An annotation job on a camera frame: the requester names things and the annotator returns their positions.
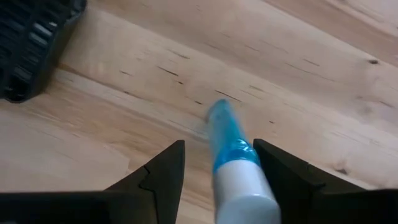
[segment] wooden table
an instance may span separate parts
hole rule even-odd
[[[89,1],[47,91],[0,102],[0,190],[105,189],[184,139],[177,223],[213,223],[220,98],[250,139],[398,187],[398,5],[378,3]]]

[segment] plastic tube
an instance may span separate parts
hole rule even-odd
[[[280,223],[280,210],[231,105],[217,101],[207,116],[213,154],[216,224]]]

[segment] black slotted container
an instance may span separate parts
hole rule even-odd
[[[47,86],[86,0],[0,0],[0,98],[21,103]]]

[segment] black plastic basket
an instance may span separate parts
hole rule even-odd
[[[63,52],[86,0],[0,0],[0,98],[38,95]]]

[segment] blue liquid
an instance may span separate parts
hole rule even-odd
[[[223,164],[238,159],[260,166],[257,153],[246,140],[227,100],[217,101],[210,108],[207,119],[210,148],[213,153],[213,173]]]

